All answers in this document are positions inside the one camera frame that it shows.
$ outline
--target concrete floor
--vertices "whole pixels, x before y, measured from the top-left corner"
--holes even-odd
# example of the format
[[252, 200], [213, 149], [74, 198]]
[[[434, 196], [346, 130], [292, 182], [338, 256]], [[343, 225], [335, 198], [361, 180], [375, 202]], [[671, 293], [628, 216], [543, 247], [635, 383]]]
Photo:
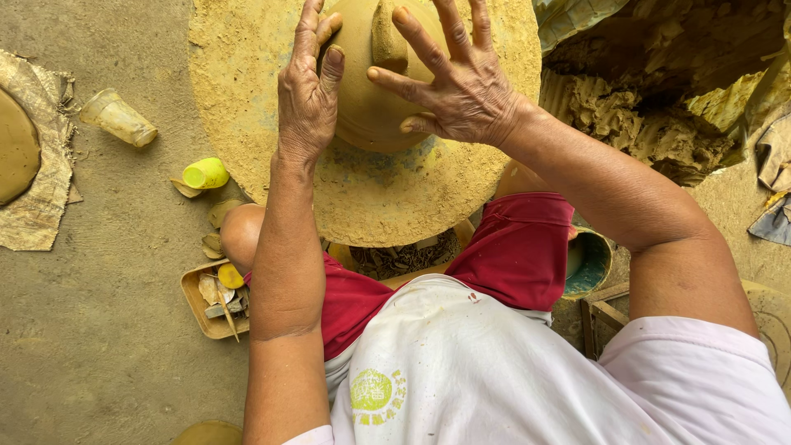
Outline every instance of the concrete floor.
[[[135, 149], [79, 124], [74, 183], [85, 202], [67, 207], [52, 252], [0, 248], [0, 443], [164, 444], [201, 420], [242, 422], [247, 336], [204, 337], [178, 284], [206, 262], [209, 206], [240, 196], [230, 184], [190, 201], [167, 180], [213, 154], [189, 82], [190, 14], [189, 0], [3, 3], [0, 48], [73, 73], [77, 104], [117, 88], [160, 135]], [[755, 167], [692, 193], [742, 276], [791, 293], [791, 248], [745, 232], [766, 197]], [[616, 256], [612, 283], [626, 277]]]

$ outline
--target knee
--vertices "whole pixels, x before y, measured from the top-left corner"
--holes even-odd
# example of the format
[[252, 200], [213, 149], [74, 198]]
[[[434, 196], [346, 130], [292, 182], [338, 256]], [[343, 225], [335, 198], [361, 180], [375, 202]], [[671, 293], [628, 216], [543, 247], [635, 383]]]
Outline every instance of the knee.
[[265, 210], [258, 204], [244, 204], [231, 209], [222, 220], [220, 244], [241, 274], [252, 269]]

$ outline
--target hand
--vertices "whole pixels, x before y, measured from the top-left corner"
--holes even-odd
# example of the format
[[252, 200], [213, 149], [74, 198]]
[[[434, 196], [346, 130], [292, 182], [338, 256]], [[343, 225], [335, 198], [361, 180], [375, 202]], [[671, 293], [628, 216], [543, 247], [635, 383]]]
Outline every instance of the hand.
[[434, 0], [450, 51], [450, 59], [420, 22], [400, 6], [392, 20], [415, 54], [434, 74], [428, 84], [379, 67], [368, 79], [431, 112], [407, 117], [401, 131], [434, 133], [445, 139], [500, 146], [516, 124], [516, 110], [528, 99], [513, 90], [492, 47], [485, 0], [469, 0], [472, 43], [454, 0]]
[[319, 49], [341, 28], [334, 13], [323, 20], [324, 0], [307, 0], [297, 24], [291, 60], [278, 76], [278, 151], [280, 160], [314, 166], [335, 134], [338, 89], [345, 56], [332, 45], [324, 55], [321, 76], [316, 75]]

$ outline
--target clay pot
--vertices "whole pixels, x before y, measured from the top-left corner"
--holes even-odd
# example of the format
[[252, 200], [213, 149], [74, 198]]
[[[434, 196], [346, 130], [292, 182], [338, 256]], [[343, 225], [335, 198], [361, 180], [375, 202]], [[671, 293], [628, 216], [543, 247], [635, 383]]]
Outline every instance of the clay pot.
[[375, 86], [365, 75], [371, 66], [379, 66], [416, 80], [433, 81], [431, 71], [392, 24], [396, 6], [406, 6], [448, 54], [437, 13], [420, 1], [340, 0], [327, 15], [340, 12], [343, 27], [324, 45], [319, 58], [330, 44], [339, 45], [346, 53], [335, 134], [354, 146], [380, 153], [406, 150], [428, 136], [399, 130], [407, 116], [427, 110]]

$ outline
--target fingernail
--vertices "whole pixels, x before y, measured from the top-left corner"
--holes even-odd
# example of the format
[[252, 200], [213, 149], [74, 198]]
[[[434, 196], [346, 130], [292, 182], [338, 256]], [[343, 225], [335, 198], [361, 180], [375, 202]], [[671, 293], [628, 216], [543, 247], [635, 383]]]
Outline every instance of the fingernail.
[[340, 63], [341, 59], [343, 59], [343, 53], [341, 51], [341, 47], [331, 45], [330, 49], [327, 50], [327, 58], [332, 63]]
[[399, 6], [393, 10], [393, 18], [401, 25], [406, 25], [409, 19], [409, 10], [405, 6]]

